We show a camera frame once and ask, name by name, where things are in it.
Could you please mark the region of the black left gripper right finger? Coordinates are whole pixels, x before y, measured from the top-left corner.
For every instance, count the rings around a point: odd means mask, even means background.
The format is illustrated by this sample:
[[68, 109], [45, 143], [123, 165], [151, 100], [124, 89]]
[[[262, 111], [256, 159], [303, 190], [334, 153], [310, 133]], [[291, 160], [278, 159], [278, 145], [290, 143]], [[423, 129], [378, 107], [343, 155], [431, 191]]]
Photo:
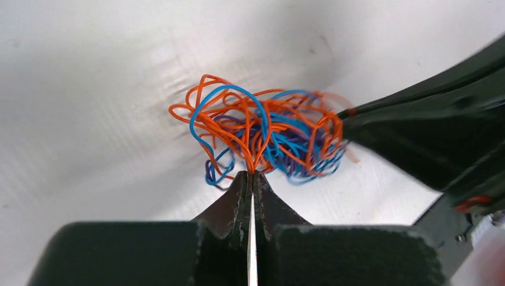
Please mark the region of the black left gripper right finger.
[[312, 225], [252, 177], [260, 285], [445, 285], [438, 252], [420, 229]]

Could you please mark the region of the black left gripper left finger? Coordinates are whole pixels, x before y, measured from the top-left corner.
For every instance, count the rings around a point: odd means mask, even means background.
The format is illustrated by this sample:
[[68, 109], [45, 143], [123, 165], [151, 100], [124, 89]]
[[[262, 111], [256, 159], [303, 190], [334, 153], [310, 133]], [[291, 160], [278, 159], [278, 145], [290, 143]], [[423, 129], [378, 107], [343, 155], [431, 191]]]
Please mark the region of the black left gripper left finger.
[[50, 239], [29, 285], [247, 285], [252, 175], [190, 221], [75, 222]]

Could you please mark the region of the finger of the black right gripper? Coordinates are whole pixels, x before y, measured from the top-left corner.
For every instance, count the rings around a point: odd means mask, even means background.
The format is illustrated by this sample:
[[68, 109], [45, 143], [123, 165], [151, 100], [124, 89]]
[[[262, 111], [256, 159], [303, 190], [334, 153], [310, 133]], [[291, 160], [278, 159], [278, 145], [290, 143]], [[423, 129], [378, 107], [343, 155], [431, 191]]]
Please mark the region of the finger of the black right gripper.
[[413, 226], [338, 233], [342, 285], [448, 285], [478, 226], [504, 209], [504, 38], [456, 66], [341, 113], [344, 137], [441, 196]]

